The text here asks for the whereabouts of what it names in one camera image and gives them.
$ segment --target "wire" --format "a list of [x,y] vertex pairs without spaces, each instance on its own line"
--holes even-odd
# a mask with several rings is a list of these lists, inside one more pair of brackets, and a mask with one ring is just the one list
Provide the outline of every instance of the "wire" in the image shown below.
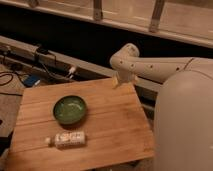
[[0,78],[5,77],[5,76],[9,76],[10,79],[7,80],[7,81],[4,82],[4,83],[0,83],[0,86],[5,86],[5,85],[9,84],[9,83],[13,80],[13,75],[12,75],[12,74],[8,74],[8,73],[3,74],[3,75],[0,75]]
[[[24,76],[24,75],[27,75],[27,74],[19,74],[15,71],[3,71],[3,72],[0,72],[0,78],[3,78],[3,77],[6,77],[6,76],[9,76],[9,80],[7,80],[6,82],[4,83],[1,83],[0,86],[5,86],[5,85],[8,85],[9,83],[12,82],[12,80],[14,79],[14,75],[17,76],[17,78],[19,79],[19,81],[24,85],[22,79],[21,79],[21,76]],[[6,96],[22,96],[22,94],[17,94],[17,93],[5,93],[5,92],[0,92],[0,95],[6,95]]]
[[41,63],[41,65],[43,66],[45,72],[51,77],[51,78],[54,78],[56,80],[66,80],[66,81],[70,81],[71,79],[70,78],[64,78],[64,77],[60,77],[60,76],[57,76],[55,75],[54,73],[50,72],[48,70],[48,68],[46,67],[46,65],[43,63],[43,62],[39,62]]
[[15,75],[17,76],[17,78],[19,79],[20,83],[22,83],[22,85],[23,85],[24,87],[26,87],[26,85],[24,84],[24,82],[23,82],[22,79],[21,79],[21,76],[28,75],[28,74],[19,74],[19,73],[17,73],[16,71],[3,71],[3,72],[0,72],[0,78],[1,78],[1,77],[4,77],[4,76],[10,76],[10,77],[11,77],[10,80],[8,80],[8,81],[5,82],[5,83],[2,83],[2,85],[0,84],[0,86],[4,86],[4,85],[9,84],[9,83],[13,80],[13,74],[15,74]]
[[3,92],[0,92],[1,95],[6,95],[6,96],[22,96],[22,94],[16,94],[16,93],[3,93]]

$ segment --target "wooden cutting board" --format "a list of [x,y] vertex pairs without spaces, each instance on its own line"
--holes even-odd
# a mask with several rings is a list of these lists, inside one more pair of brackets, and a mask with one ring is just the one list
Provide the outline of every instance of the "wooden cutting board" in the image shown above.
[[[69,128],[53,117],[62,97],[77,95],[87,116]],[[83,130],[87,144],[59,150],[44,140]],[[112,78],[29,88],[24,91],[6,170],[87,170],[153,156],[153,133],[131,83],[115,89]]]

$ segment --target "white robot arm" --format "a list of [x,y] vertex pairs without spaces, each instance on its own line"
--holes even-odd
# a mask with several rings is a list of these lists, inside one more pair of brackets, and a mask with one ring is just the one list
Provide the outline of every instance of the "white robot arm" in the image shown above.
[[213,60],[139,58],[127,44],[110,59],[119,83],[162,83],[155,107],[155,171],[213,170]]

